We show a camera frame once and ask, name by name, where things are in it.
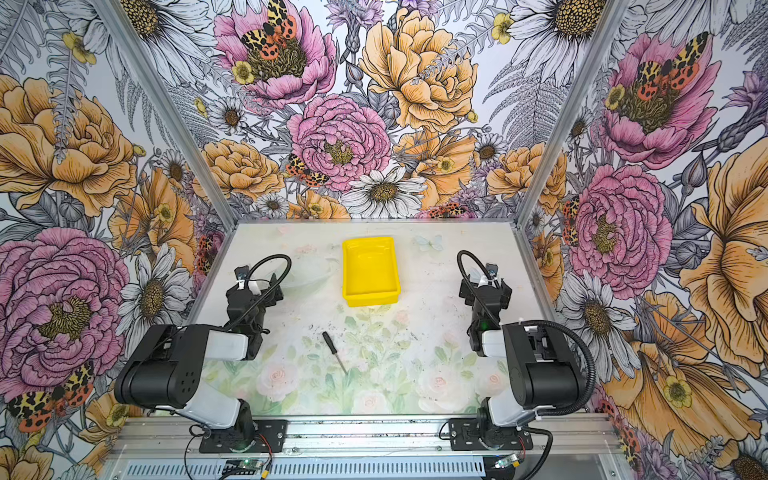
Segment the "black handled screwdriver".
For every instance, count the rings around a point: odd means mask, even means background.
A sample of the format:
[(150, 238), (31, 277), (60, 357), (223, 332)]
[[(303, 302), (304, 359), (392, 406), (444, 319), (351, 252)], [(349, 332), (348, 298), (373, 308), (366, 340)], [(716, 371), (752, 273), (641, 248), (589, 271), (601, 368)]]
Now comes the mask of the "black handled screwdriver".
[(344, 363), (343, 363), (343, 361), (342, 361), (342, 359), (341, 359), (341, 357), (340, 357), (340, 355), (338, 353), (338, 350), (337, 350), (337, 348), (336, 348), (336, 346), (335, 346), (335, 344), (334, 344), (330, 334), (327, 331), (323, 331), (322, 332), (322, 338), (323, 338), (326, 346), (328, 347), (331, 355), (336, 359), (336, 361), (337, 361), (339, 367), (341, 368), (342, 372), (344, 373), (344, 375), (347, 375), (348, 374), (348, 370), (347, 370), (346, 366), (344, 365)]

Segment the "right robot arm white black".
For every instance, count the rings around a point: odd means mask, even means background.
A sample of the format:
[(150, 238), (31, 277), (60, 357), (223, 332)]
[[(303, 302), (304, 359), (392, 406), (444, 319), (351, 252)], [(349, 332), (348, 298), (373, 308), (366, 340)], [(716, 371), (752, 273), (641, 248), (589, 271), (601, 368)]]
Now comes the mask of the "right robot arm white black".
[(448, 422), (454, 451), (516, 450), (533, 446), (531, 423), (580, 410), (591, 398), (596, 367), (589, 347), (572, 330), (548, 320), (504, 323), (512, 289), (488, 266), (474, 281), (462, 263), (459, 297), (471, 308), (467, 336), (479, 357), (506, 368), (508, 385), (484, 398), (477, 417)]

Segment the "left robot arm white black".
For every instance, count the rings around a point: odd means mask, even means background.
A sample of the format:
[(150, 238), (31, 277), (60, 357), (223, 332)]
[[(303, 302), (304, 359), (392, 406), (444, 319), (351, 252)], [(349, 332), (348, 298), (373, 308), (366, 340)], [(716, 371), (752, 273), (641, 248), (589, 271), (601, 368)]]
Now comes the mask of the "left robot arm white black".
[(269, 330), (266, 309), (283, 300), (281, 284), (292, 268), (286, 254), (273, 254), (251, 268), (236, 269), (226, 292), (227, 321), (220, 325), (157, 325), (149, 328), (127, 360), (114, 386), (125, 405), (162, 411), (192, 422), (202, 434), (204, 452), (268, 452), (269, 431), (258, 427), (244, 399), (227, 396), (203, 379), (208, 360), (256, 359)]

